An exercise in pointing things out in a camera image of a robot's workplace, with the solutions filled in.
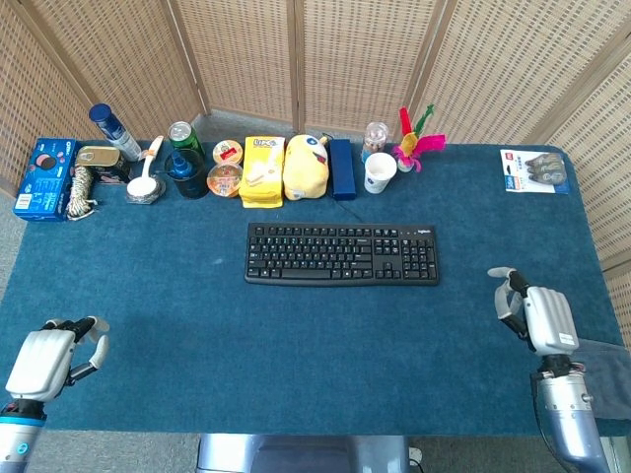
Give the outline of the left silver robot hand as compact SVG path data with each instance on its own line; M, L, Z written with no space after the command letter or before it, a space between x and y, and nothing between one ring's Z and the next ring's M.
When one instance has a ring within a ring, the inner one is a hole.
M109 349L109 324L88 316L78 321L49 319L41 329L25 339L6 383L6 390L17 400L47 403L66 386L100 370ZM73 368L78 345L85 339L96 344L94 354Z

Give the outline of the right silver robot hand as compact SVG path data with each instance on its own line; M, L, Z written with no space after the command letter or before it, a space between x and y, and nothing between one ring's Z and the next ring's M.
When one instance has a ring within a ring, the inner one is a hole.
M572 311L566 296L531 285L515 268L487 270L502 283L494 293L498 319L539 357L571 356L580 346Z

